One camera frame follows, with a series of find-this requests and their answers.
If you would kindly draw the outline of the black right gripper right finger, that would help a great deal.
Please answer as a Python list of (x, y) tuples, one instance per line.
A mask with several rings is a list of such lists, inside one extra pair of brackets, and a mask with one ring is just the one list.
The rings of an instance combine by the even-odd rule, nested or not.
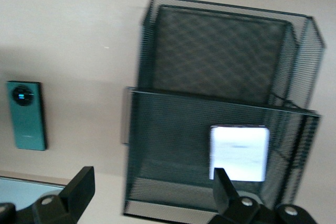
[(218, 214), (210, 223), (316, 223), (299, 206), (279, 204), (274, 209), (269, 209), (251, 197), (240, 196), (223, 168), (214, 169), (213, 195)]

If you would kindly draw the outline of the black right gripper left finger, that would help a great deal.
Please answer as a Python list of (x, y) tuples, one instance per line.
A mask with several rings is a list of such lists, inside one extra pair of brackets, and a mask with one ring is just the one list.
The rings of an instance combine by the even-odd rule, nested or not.
[(24, 209), (2, 202), (1, 223), (77, 223), (95, 194), (94, 171), (83, 167), (58, 194), (46, 194)]

